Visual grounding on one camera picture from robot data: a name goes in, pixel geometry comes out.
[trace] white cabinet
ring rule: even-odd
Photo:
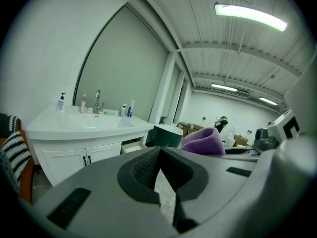
[[[59,183],[85,166],[86,149],[43,151],[52,176]]]
[[[120,155],[121,143],[91,147],[86,149],[88,162],[96,162],[99,160],[111,158]]]

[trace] concrete floor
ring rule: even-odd
[[[34,172],[33,176],[33,190],[32,190],[32,204],[45,195],[52,188],[51,183],[47,179],[43,171]],[[165,175],[160,170],[155,184],[155,192],[159,194],[161,203],[161,212],[166,217],[167,221],[172,224],[175,209],[176,194],[169,185]]]

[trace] ceiling light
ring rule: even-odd
[[[215,88],[221,88],[221,89],[233,91],[233,92],[238,91],[238,89],[235,89],[235,88],[232,88],[232,87],[228,87],[228,86],[224,86],[224,85],[211,84],[211,86],[212,86],[212,87],[215,87]]]
[[[272,104],[272,105],[274,105],[274,106],[277,105],[276,102],[270,101],[270,100],[268,100],[268,99],[266,99],[266,98],[264,98],[264,97],[259,97],[259,99],[260,99],[261,101],[265,101],[265,102],[267,102],[267,103],[270,103],[270,104]]]
[[[230,5],[230,4],[215,4],[214,9],[217,15],[220,16],[233,16],[247,18],[261,22],[263,24],[274,27],[282,32],[285,31],[287,23],[279,18],[267,14],[266,12],[251,9],[239,5]]]

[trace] ceiling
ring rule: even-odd
[[[310,65],[314,38],[289,0],[147,0],[166,24],[184,58],[193,88],[233,86],[241,97],[260,96],[286,109],[284,94]],[[249,6],[287,22],[280,32],[255,21],[217,16],[214,4]]]

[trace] purple cloth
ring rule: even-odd
[[[182,150],[202,155],[225,154],[216,128],[203,128],[190,133],[182,141]]]

